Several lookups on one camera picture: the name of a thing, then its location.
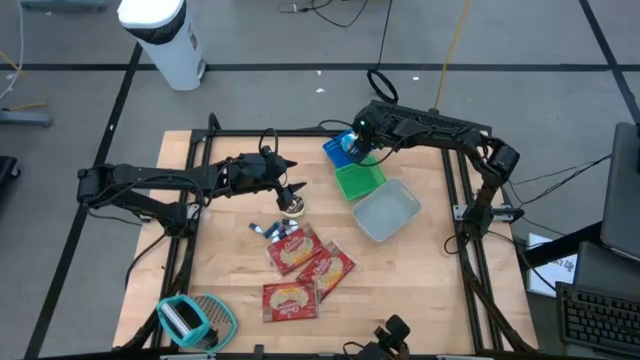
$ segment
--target black keyboard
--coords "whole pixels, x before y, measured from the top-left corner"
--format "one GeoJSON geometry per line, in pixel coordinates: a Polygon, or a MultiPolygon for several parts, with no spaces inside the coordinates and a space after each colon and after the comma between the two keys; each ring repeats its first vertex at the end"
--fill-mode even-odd
{"type": "Polygon", "coordinates": [[[640,356],[640,299],[558,282],[556,300],[564,342],[640,356]]]}

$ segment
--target cheese grater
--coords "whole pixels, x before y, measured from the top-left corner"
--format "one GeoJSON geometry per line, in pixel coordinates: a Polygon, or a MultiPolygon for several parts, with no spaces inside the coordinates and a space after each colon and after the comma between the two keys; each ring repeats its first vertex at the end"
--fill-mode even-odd
{"type": "Polygon", "coordinates": [[[163,299],[156,311],[171,340],[182,348],[214,353],[229,342],[238,327],[231,310],[211,294],[163,299]]]}

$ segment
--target snack package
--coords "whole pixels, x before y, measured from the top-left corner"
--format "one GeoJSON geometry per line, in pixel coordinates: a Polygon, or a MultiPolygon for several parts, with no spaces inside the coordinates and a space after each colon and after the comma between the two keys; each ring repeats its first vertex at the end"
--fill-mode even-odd
{"type": "Polygon", "coordinates": [[[309,224],[302,226],[286,238],[267,248],[269,261],[280,275],[286,275],[307,260],[316,256],[324,247],[309,224]]]}
{"type": "Polygon", "coordinates": [[[314,283],[267,284],[262,287],[264,322],[318,317],[318,297],[314,283]]]}
{"type": "Polygon", "coordinates": [[[356,263],[333,242],[316,256],[296,278],[298,282],[316,283],[318,298],[322,301],[344,278],[356,263]]]}

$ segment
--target green plastic container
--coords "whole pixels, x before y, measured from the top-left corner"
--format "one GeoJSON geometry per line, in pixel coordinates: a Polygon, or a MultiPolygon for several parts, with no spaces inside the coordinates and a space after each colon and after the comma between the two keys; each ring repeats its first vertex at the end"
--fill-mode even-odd
{"type": "MultiPolygon", "coordinates": [[[[362,161],[363,164],[373,164],[375,162],[376,159],[373,156],[367,156],[362,161]]],[[[335,176],[342,194],[348,201],[369,194],[387,181],[378,165],[347,165],[337,169],[335,176]]]]}

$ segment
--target yellow cable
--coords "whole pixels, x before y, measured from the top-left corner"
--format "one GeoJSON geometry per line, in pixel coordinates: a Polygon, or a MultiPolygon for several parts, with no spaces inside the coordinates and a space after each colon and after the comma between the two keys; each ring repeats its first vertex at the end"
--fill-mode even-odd
{"type": "Polygon", "coordinates": [[[444,88],[444,80],[447,77],[447,65],[449,61],[451,61],[451,54],[453,53],[453,48],[456,46],[456,42],[458,42],[458,35],[460,35],[460,29],[462,29],[462,24],[464,20],[467,18],[469,14],[469,6],[471,5],[471,0],[467,0],[464,4],[464,10],[462,10],[462,16],[460,16],[460,20],[458,20],[458,25],[456,26],[456,31],[453,33],[453,39],[451,40],[451,44],[449,44],[449,50],[447,50],[447,57],[444,59],[444,64],[442,65],[442,73],[440,74],[440,85],[438,86],[438,95],[436,95],[436,103],[433,105],[433,108],[438,110],[438,102],[440,101],[440,94],[442,93],[442,88],[444,88]]]}
{"type": "MultiPolygon", "coordinates": [[[[13,62],[13,60],[11,60],[11,58],[9,56],[7,56],[7,54],[5,54],[4,52],[0,51],[0,57],[4,58],[4,60],[9,65],[11,65],[11,67],[15,71],[17,71],[20,75],[23,75],[27,79],[31,79],[31,76],[29,76],[29,74],[27,74],[26,71],[20,70],[20,67],[18,67],[18,65],[16,65],[16,63],[13,62]]],[[[40,108],[40,107],[45,107],[45,106],[47,106],[47,102],[29,103],[29,104],[23,104],[23,105],[16,105],[16,106],[10,107],[8,110],[9,111],[16,111],[16,110],[40,108]]]]}

